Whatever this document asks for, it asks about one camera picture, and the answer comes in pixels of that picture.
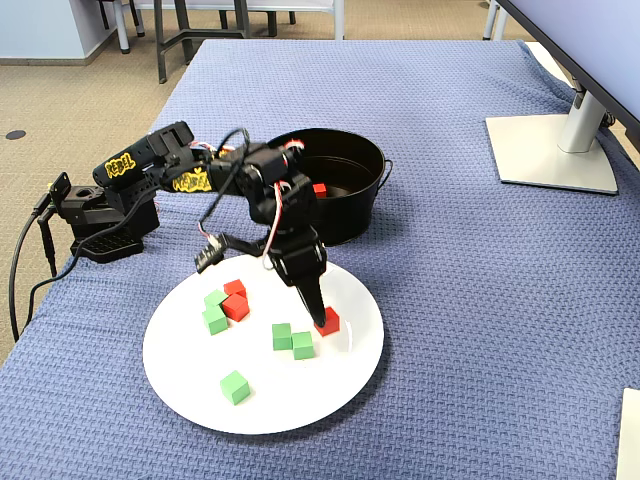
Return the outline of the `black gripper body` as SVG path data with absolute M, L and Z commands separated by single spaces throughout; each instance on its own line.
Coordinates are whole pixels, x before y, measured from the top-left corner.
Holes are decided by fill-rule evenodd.
M 311 225 L 280 231 L 269 249 L 277 274 L 286 285 L 298 285 L 326 271 L 327 252 Z

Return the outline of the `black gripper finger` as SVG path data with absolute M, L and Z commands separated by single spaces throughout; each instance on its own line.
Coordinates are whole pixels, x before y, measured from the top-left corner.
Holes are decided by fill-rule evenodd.
M 295 283 L 299 296 L 310 314 L 314 325 L 326 326 L 326 311 L 318 277 L 304 277 Z

